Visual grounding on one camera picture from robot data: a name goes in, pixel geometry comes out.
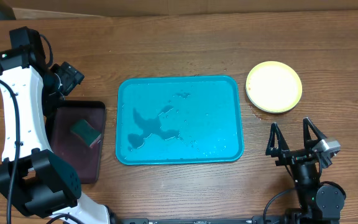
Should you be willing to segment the black tray with red liquid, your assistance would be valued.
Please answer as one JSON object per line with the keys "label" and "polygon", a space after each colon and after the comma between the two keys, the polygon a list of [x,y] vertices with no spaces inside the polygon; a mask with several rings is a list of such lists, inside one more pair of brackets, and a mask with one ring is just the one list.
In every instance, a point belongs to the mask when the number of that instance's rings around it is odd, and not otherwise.
{"label": "black tray with red liquid", "polygon": [[[101,133],[99,143],[92,148],[70,132],[71,125],[81,119]],[[67,100],[47,119],[52,151],[76,170],[82,184],[94,184],[98,180],[105,125],[106,106],[101,101]]]}

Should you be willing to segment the yellow green-rimmed plate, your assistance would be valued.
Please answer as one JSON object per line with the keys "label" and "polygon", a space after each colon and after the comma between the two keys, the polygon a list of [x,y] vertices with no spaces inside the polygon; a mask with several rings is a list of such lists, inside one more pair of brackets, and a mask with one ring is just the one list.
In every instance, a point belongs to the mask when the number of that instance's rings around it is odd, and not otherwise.
{"label": "yellow green-rimmed plate", "polygon": [[246,79],[246,94],[252,104],[268,113],[285,113],[301,99],[300,77],[290,66],[266,61],[252,68]]}

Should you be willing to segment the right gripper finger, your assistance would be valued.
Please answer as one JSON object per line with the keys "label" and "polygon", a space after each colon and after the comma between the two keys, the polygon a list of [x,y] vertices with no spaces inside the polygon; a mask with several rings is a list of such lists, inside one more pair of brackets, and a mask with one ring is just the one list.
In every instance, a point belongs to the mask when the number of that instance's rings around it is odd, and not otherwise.
{"label": "right gripper finger", "polygon": [[[311,138],[310,130],[312,130],[316,139]],[[326,135],[313,124],[309,117],[303,119],[303,142],[305,149],[312,149],[317,143],[326,138]]]}
{"label": "right gripper finger", "polygon": [[272,123],[270,127],[270,136],[268,139],[266,156],[283,156],[290,151],[286,140],[284,139],[277,123]]}

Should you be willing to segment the teal plastic serving tray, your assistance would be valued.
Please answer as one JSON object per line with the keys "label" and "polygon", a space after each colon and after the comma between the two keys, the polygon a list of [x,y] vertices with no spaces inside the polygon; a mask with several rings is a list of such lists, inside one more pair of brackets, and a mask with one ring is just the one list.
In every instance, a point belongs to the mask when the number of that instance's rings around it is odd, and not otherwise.
{"label": "teal plastic serving tray", "polygon": [[236,81],[132,78],[117,95],[116,157],[129,166],[234,162],[244,152]]}

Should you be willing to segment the green and pink sponge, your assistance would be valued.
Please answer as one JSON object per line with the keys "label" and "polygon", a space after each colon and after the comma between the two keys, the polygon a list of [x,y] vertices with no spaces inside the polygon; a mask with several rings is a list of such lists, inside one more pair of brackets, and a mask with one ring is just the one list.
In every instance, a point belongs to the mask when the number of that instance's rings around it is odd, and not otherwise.
{"label": "green and pink sponge", "polygon": [[89,148],[94,147],[101,139],[101,133],[85,119],[78,120],[71,125],[70,132],[80,138]]}

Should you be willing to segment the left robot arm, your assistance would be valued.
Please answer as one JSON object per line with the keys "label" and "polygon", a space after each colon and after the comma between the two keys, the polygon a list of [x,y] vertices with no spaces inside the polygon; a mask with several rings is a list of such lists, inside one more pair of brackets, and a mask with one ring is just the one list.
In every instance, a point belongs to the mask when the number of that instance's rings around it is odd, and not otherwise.
{"label": "left robot arm", "polygon": [[83,193],[76,170],[49,143],[56,111],[83,81],[69,63],[57,65],[49,41],[36,30],[11,30],[11,49],[0,52],[5,143],[0,193],[7,209],[51,222],[116,223],[109,207]]}

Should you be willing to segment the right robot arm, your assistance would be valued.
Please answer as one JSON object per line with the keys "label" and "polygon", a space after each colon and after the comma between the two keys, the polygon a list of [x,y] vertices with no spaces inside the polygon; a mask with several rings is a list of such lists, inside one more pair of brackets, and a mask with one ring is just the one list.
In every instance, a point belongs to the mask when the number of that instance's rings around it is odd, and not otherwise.
{"label": "right robot arm", "polygon": [[[339,223],[346,192],[337,183],[322,181],[324,169],[341,150],[338,140],[323,134],[308,118],[303,119],[303,149],[291,151],[277,123],[272,123],[265,154],[276,158],[276,166],[284,166],[294,188],[275,195],[262,214],[264,223]],[[299,208],[288,208],[284,215],[267,216],[267,210],[279,197],[295,191]]]}

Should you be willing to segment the cardboard sheet at back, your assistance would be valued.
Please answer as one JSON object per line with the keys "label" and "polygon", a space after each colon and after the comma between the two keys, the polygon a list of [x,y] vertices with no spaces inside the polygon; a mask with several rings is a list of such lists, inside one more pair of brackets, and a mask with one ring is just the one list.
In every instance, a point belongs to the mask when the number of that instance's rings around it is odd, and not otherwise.
{"label": "cardboard sheet at back", "polygon": [[95,16],[358,10],[358,0],[6,0],[13,9]]}

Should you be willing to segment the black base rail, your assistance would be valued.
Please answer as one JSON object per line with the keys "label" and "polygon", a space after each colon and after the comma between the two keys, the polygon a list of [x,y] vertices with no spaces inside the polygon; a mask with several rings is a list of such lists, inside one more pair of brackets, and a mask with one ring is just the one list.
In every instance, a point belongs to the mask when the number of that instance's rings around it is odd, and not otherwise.
{"label": "black base rail", "polygon": [[289,224],[289,223],[334,223],[340,224],[339,221],[313,221],[311,219],[301,218],[297,221],[286,220],[281,216],[266,216],[265,220],[262,215],[256,215],[252,218],[212,218],[212,219],[160,219],[149,220],[147,218],[123,218],[119,223],[122,224]]}

